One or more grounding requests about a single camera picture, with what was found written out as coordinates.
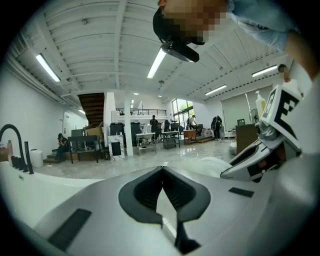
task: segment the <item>black faucet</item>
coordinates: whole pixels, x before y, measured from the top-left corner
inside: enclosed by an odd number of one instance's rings
[[[17,137],[18,137],[18,141],[19,141],[19,149],[20,149],[20,156],[21,156],[21,163],[22,163],[22,167],[23,167],[23,172],[27,173],[28,172],[28,168],[27,165],[25,163],[25,156],[24,156],[24,151],[22,149],[22,142],[21,142],[21,136],[20,136],[20,132],[18,131],[17,127],[15,127],[12,124],[6,124],[5,126],[3,126],[0,130],[0,141],[2,139],[2,135],[4,134],[6,129],[12,129],[15,131]]]

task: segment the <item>bottle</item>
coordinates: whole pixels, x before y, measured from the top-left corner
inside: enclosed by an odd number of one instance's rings
[[[261,120],[262,114],[266,107],[266,100],[261,97],[258,90],[255,93],[258,94],[257,95],[258,98],[256,99],[255,104],[256,104],[256,109],[258,110],[259,120]]]
[[[12,143],[11,140],[8,140],[8,145],[7,145],[7,150],[8,150],[8,161],[9,161],[9,165],[12,166],[12,159],[11,157],[14,155],[14,151],[12,148]]]

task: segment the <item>fan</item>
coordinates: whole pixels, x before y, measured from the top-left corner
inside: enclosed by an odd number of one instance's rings
[[[249,115],[251,124],[256,124],[259,122],[258,109],[252,109]]]

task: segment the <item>pipe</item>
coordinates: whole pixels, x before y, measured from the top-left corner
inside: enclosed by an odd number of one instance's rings
[[[2,135],[4,134],[5,130],[7,129],[12,129],[15,131],[16,133],[16,136],[18,137],[18,141],[19,141],[19,150],[20,150],[20,156],[21,156],[21,164],[23,166],[23,172],[26,173],[28,172],[28,168],[27,168],[27,165],[25,163],[25,156],[24,156],[24,151],[22,149],[22,142],[21,142],[21,136],[20,136],[20,133],[17,129],[17,127],[15,127],[14,125],[12,124],[6,124],[4,125],[1,130],[0,130],[0,141],[2,139]]]
[[[34,170],[32,169],[32,164],[31,164],[31,160],[30,160],[29,143],[28,143],[28,141],[24,142],[24,151],[25,151],[27,167],[29,169],[29,174],[34,174]]]

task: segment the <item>black cylinder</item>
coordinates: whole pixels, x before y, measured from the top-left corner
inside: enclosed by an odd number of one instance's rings
[[[27,162],[26,170],[29,170],[29,174],[34,174],[34,170],[32,169],[32,164],[31,164],[31,160],[30,160],[28,141],[24,142],[24,151],[25,151],[25,157],[26,157],[26,162]]]
[[[20,164],[19,157],[16,156],[14,159],[15,159],[15,168],[19,169],[19,164]]]
[[[11,156],[12,167],[16,168],[16,156]]]
[[[19,157],[19,171],[22,171],[25,167],[24,163],[25,161],[23,161],[22,157]]]

